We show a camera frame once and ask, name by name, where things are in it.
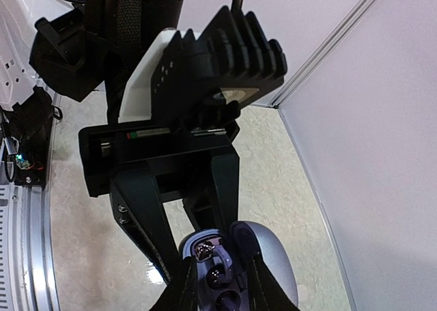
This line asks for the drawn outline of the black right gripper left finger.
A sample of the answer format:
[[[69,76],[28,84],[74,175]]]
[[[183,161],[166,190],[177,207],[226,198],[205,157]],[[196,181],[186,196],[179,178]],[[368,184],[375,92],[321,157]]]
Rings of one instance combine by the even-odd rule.
[[[181,272],[175,275],[150,311],[198,310],[197,262],[187,257]]]

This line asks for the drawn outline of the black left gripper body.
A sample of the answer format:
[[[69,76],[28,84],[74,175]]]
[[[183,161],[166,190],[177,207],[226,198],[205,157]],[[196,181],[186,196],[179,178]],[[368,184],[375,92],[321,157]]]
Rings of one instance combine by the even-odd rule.
[[[170,133],[148,121],[88,126],[79,131],[79,151],[88,194],[110,190],[122,170],[146,168],[163,202],[182,200],[196,229],[217,228],[212,213],[212,157],[236,153],[236,122],[223,129]]]

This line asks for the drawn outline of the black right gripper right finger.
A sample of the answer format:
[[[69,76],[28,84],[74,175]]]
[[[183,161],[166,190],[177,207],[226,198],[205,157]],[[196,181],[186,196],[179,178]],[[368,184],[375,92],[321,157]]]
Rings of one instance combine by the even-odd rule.
[[[268,269],[260,254],[254,255],[246,267],[249,310],[298,311]]]

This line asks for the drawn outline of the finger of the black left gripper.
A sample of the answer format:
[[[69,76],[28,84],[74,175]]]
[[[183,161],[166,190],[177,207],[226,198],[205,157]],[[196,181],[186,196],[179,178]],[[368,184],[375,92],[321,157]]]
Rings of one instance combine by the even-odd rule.
[[[118,172],[110,180],[115,221],[155,266],[165,283],[182,267],[158,183],[148,170]]]
[[[216,227],[229,229],[238,219],[240,159],[236,153],[212,157],[212,213]]]

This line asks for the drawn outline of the blue earbud charging case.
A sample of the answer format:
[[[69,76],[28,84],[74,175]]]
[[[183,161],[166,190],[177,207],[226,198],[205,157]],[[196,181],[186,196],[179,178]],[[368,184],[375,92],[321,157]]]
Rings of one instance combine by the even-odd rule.
[[[252,221],[237,221],[229,233],[204,229],[188,235],[179,246],[181,257],[197,265],[198,310],[248,310],[247,262],[257,253],[269,274],[294,307],[298,290],[287,252],[276,234]]]

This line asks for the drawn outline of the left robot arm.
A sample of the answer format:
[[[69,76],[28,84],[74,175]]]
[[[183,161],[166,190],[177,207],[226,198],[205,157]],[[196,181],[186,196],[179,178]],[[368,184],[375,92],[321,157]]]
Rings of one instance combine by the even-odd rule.
[[[79,133],[90,196],[111,197],[120,226],[166,280],[191,257],[211,288],[229,286],[240,270],[228,232],[238,216],[231,142],[241,108],[224,90],[240,74],[233,16],[242,0],[222,8],[199,37],[171,30],[183,0],[67,2],[69,12],[34,25],[27,66],[42,85],[1,112],[18,150],[5,159],[5,177],[44,185],[48,124],[63,117],[49,92],[82,101],[103,83],[108,122]],[[167,32],[147,74],[152,45]]]

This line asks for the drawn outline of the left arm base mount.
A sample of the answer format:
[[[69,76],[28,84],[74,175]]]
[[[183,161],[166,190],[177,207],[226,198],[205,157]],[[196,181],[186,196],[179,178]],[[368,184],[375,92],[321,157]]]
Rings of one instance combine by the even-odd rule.
[[[54,121],[62,120],[62,110],[51,95],[34,86],[32,95],[16,103],[11,111],[1,110],[1,137],[5,178],[18,186],[45,187],[48,154]]]

